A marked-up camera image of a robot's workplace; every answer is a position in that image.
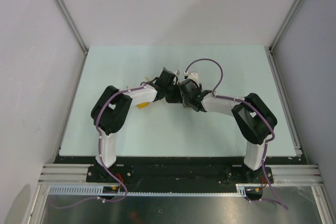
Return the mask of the orange sunglasses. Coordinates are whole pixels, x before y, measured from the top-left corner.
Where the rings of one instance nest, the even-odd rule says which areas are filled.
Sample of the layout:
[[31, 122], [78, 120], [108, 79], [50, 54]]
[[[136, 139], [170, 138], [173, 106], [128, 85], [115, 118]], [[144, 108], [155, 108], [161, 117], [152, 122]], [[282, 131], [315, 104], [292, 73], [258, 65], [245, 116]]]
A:
[[[144, 86], [147, 82], [150, 82], [151, 79], [149, 79], [147, 76], [144, 77], [144, 80], [140, 83], [141, 86]], [[144, 107], [148, 106], [150, 103], [152, 103], [152, 100], [148, 100], [146, 102], [141, 102], [136, 105], [138, 109], [143, 109]]]

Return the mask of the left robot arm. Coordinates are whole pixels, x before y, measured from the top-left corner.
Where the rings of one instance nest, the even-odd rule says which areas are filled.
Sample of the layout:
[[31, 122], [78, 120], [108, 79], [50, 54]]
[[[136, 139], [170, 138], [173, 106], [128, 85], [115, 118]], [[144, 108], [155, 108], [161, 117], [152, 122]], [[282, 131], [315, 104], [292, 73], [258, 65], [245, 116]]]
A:
[[140, 86], [119, 90], [108, 86], [91, 111], [91, 118], [99, 133], [97, 162], [101, 165], [98, 176], [105, 182], [115, 178], [117, 132], [123, 127], [129, 109], [166, 100], [167, 103], [182, 103], [182, 95], [177, 87], [179, 71], [163, 68], [159, 77], [142, 82]]

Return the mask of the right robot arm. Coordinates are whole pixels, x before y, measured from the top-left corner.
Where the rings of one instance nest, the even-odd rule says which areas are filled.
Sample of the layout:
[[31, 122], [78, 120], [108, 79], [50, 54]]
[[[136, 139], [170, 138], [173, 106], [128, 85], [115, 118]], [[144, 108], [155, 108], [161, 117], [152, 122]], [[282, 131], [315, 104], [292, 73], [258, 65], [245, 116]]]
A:
[[247, 140], [243, 179], [254, 183], [266, 174], [265, 161], [268, 143], [275, 139], [278, 120], [263, 100], [255, 93], [244, 98], [215, 95], [203, 90], [194, 80], [186, 79], [177, 85], [183, 104], [196, 112], [215, 112], [232, 116]]

